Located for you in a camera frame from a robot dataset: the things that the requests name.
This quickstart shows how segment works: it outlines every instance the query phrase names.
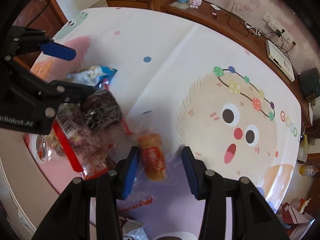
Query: pink figurine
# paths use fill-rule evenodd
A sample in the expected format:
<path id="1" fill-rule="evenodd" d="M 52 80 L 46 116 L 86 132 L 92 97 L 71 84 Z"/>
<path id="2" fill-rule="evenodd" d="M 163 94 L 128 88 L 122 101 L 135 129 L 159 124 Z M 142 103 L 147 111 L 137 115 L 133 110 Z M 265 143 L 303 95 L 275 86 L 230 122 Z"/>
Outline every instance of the pink figurine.
<path id="1" fill-rule="evenodd" d="M 202 0 L 189 0 L 190 1 L 190 8 L 198 8 L 202 4 Z"/>

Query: cartoon mouth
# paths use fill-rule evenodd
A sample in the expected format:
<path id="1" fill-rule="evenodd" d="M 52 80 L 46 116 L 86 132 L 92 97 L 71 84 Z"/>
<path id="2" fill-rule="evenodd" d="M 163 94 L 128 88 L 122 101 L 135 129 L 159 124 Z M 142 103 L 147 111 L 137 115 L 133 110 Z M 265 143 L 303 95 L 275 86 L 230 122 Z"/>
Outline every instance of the cartoon mouth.
<path id="1" fill-rule="evenodd" d="M 230 144 L 225 155 L 224 155 L 224 163 L 230 163 L 235 156 L 236 153 L 236 145 L 234 143 Z"/>

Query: flower crown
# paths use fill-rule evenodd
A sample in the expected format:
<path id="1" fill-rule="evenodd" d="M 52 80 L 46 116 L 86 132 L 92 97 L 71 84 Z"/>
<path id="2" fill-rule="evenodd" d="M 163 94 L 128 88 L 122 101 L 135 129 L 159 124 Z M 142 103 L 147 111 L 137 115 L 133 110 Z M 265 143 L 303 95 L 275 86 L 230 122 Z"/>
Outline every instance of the flower crown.
<path id="1" fill-rule="evenodd" d="M 247 95 L 245 95 L 244 93 L 242 93 L 241 90 L 240 90 L 239 85 L 238 85 L 235 81 L 231 82 L 231 84 L 229 84 L 229 85 L 227 85 L 225 82 L 223 82 L 220 77 L 224 76 L 224 72 L 225 72 L 225 71 L 229 71 L 229 72 L 231 72 L 231 73 L 237 74 L 238 76 L 242 77 L 243 80 L 244 80 L 246 83 L 252 85 L 252 84 L 250 83 L 249 77 L 247 77 L 247 76 L 244 76 L 244 77 L 243 77 L 242 75 L 240 75 L 239 73 L 236 72 L 236 70 L 235 70 L 234 67 L 231 67 L 231 66 L 228 67 L 228 69 L 222 69 L 222 68 L 220 68 L 220 67 L 214 67 L 214 68 L 213 68 L 213 73 L 217 76 L 217 78 L 220 80 L 220 82 L 221 82 L 222 84 L 224 84 L 226 87 L 230 88 L 230 92 L 231 92 L 231 93 L 236 94 L 236 95 L 242 95 L 242 96 L 244 96 L 245 98 L 249 99 L 249 100 L 252 102 L 252 106 L 253 106 L 253 108 L 254 108 L 256 111 L 261 111 L 266 117 L 268 117 L 271 121 L 273 121 L 274 118 L 275 118 L 275 104 L 274 104 L 273 102 L 269 102 L 268 100 L 266 100 L 266 99 L 264 98 L 264 92 L 263 92 L 262 90 L 258 90 L 254 85 L 252 85 L 252 87 L 254 87 L 254 88 L 256 89 L 256 91 L 259 93 L 259 96 L 260 96 L 261 98 L 263 98 L 264 100 L 266 100 L 266 101 L 269 103 L 271 109 L 273 110 L 273 112 L 270 111 L 268 114 L 266 114 L 265 112 L 262 111 L 260 99 L 258 99 L 258 98 L 253 98 L 253 99 L 251 99 L 251 98 L 249 98 Z"/>

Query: red nose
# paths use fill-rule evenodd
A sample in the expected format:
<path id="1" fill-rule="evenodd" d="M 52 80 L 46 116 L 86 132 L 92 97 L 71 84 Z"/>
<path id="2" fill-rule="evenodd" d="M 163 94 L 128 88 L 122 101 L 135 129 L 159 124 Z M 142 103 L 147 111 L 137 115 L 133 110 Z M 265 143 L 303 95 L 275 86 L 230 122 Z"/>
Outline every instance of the red nose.
<path id="1" fill-rule="evenodd" d="M 240 128 L 236 128 L 235 132 L 233 133 L 233 135 L 235 136 L 235 138 L 237 140 L 240 140 L 242 138 L 243 132 Z"/>

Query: metal screw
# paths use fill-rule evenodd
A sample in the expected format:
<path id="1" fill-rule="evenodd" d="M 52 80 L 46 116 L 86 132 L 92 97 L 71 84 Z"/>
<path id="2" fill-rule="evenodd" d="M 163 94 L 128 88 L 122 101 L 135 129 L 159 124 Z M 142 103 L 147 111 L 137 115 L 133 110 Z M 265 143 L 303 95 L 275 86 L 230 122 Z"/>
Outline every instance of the metal screw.
<path id="1" fill-rule="evenodd" d="M 12 59 L 12 57 L 10 55 L 7 55 L 7 56 L 4 57 L 5 61 L 9 61 L 10 59 Z"/>
<path id="2" fill-rule="evenodd" d="M 108 175 L 109 175 L 109 176 L 115 176 L 115 175 L 117 175 L 117 171 L 115 171 L 115 170 L 110 170 L 110 171 L 108 171 Z"/>
<path id="3" fill-rule="evenodd" d="M 213 176 L 214 174 L 215 174 L 215 172 L 213 171 L 213 170 L 206 170 L 205 171 L 205 174 L 207 175 L 207 176 Z"/>
<path id="4" fill-rule="evenodd" d="M 44 111 L 45 117 L 52 118 L 56 114 L 56 111 L 52 107 L 46 108 Z"/>
<path id="5" fill-rule="evenodd" d="M 76 178 L 74 178 L 74 179 L 72 180 L 72 182 L 73 182 L 74 184 L 79 184 L 81 181 L 82 181 L 82 179 L 79 178 L 79 177 L 76 177 Z"/>
<path id="6" fill-rule="evenodd" d="M 63 86 L 57 86 L 57 91 L 63 93 L 66 89 Z"/>
<path id="7" fill-rule="evenodd" d="M 249 179 L 247 177 L 242 177 L 240 179 L 240 181 L 243 183 L 243 184 L 248 184 L 249 183 Z"/>

